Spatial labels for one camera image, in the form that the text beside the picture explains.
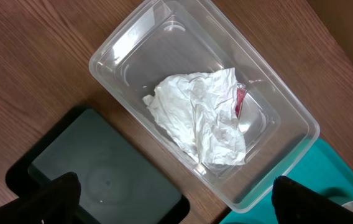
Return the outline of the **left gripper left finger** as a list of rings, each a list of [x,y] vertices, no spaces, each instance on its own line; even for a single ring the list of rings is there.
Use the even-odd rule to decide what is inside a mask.
[[[79,206],[81,184],[68,172],[45,187],[0,207],[0,224],[72,223]]]

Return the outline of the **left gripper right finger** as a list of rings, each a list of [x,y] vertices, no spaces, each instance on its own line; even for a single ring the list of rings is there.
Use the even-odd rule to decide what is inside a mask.
[[[284,175],[274,180],[271,201],[279,224],[353,224],[353,211]]]

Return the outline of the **red sauce packet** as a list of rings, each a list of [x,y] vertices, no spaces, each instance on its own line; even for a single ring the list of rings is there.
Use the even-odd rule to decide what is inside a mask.
[[[235,107],[236,116],[238,118],[240,118],[240,116],[241,116],[242,104],[243,104],[246,93],[247,93],[246,86],[244,84],[238,83],[237,84],[237,101],[236,101],[236,107]]]

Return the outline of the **white napkin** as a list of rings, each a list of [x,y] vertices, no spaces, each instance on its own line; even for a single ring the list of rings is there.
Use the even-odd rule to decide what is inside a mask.
[[[235,107],[234,68],[171,75],[143,97],[158,126],[195,161],[241,166],[246,155]]]

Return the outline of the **teal serving tray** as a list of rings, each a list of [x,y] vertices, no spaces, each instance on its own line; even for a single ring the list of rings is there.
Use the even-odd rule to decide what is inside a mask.
[[[340,195],[353,201],[353,171],[322,139],[311,146],[287,176],[326,197]],[[268,193],[246,213],[230,212],[220,223],[276,223],[271,196]]]

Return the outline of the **black tray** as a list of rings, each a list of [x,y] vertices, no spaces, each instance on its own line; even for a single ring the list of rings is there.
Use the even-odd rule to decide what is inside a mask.
[[[25,196],[67,172],[81,184],[73,223],[180,223],[188,199],[96,110],[76,106],[6,173]]]

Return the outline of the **clear plastic bin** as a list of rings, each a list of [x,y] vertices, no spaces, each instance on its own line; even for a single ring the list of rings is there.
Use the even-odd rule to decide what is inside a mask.
[[[211,1],[144,1],[89,70],[238,213],[267,196],[319,136],[317,121]]]

